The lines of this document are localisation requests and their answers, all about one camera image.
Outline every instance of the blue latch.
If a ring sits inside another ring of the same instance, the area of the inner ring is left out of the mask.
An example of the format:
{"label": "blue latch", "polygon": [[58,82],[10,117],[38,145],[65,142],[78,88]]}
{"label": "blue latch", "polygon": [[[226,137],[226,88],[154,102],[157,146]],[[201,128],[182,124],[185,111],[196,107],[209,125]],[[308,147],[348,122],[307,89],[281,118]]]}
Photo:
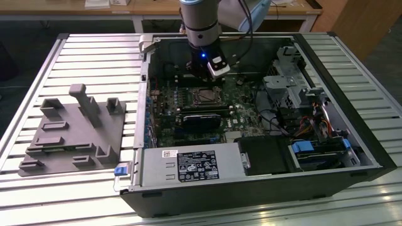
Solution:
{"label": "blue latch", "polygon": [[291,148],[293,150],[293,153],[297,152],[311,152],[313,151],[313,147],[309,141],[296,141],[292,145]]}
{"label": "blue latch", "polygon": [[120,166],[114,168],[114,176],[125,176],[126,175],[126,166]]}
{"label": "blue latch", "polygon": [[347,139],[341,140],[345,150],[351,148],[349,142]]}

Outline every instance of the gray plastic holder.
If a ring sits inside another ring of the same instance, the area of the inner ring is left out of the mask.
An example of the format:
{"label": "gray plastic holder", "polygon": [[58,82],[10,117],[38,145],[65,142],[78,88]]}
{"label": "gray plastic holder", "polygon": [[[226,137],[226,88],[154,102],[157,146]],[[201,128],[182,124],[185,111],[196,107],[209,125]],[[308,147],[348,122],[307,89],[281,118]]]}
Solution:
{"label": "gray plastic holder", "polygon": [[108,98],[96,103],[85,85],[73,84],[77,104],[45,99],[43,114],[19,163],[19,176],[113,168],[118,163],[125,103]]}

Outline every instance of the barcode sticker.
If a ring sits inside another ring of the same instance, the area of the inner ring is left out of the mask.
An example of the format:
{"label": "barcode sticker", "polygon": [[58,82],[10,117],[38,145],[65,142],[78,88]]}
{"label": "barcode sticker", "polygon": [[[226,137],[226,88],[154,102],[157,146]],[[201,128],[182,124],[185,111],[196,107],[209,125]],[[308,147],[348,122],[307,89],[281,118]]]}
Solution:
{"label": "barcode sticker", "polygon": [[161,157],[168,158],[168,157],[176,157],[177,156],[177,150],[164,150],[161,151]]}

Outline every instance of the metal slotted table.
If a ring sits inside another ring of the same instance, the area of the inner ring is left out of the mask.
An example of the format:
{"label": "metal slotted table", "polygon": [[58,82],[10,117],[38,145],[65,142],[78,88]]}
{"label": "metal slotted table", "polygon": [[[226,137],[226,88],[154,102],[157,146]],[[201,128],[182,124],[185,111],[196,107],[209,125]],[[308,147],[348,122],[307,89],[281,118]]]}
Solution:
{"label": "metal slotted table", "polygon": [[[60,35],[0,141],[0,225],[397,225],[402,220],[402,110],[340,40],[325,33],[304,38],[397,169],[332,197],[309,201],[140,218],[118,197],[113,170],[21,178],[18,164],[41,119],[45,98],[74,103],[72,83],[84,83],[97,102],[126,102],[120,161],[130,161],[140,79],[140,34]],[[319,86],[317,77],[307,69]]]}

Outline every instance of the floor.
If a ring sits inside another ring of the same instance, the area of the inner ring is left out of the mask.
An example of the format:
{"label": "floor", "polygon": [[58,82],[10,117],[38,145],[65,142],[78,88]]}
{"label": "floor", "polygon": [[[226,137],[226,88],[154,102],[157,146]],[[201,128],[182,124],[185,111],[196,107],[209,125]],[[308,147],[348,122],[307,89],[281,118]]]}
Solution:
{"label": "floor", "polygon": [[[145,32],[173,32],[177,21],[144,22]],[[51,21],[43,29],[39,22],[0,22],[0,42],[13,58],[19,73],[17,77],[0,82],[0,136],[25,96],[34,75],[41,67],[51,44],[60,33],[130,33],[129,21]],[[379,82],[402,103],[402,17],[391,32],[383,38],[367,60],[363,62]]]}

